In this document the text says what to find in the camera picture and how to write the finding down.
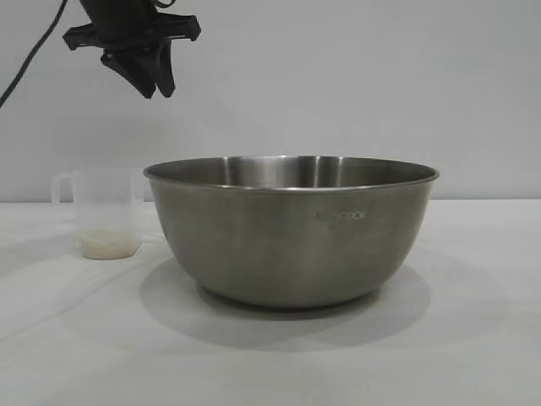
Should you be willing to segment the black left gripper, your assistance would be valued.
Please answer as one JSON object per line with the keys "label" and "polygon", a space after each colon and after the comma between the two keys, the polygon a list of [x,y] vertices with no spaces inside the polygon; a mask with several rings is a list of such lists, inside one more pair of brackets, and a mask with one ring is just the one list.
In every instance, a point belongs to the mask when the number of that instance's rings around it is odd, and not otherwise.
{"label": "black left gripper", "polygon": [[68,29],[63,39],[72,51],[79,47],[122,51],[154,43],[145,54],[148,74],[136,60],[120,52],[104,51],[101,63],[127,80],[145,99],[153,97],[156,87],[165,98],[170,98],[176,90],[171,40],[196,41],[199,37],[196,16],[164,11],[173,4],[145,0],[82,1],[80,5],[90,23]]}

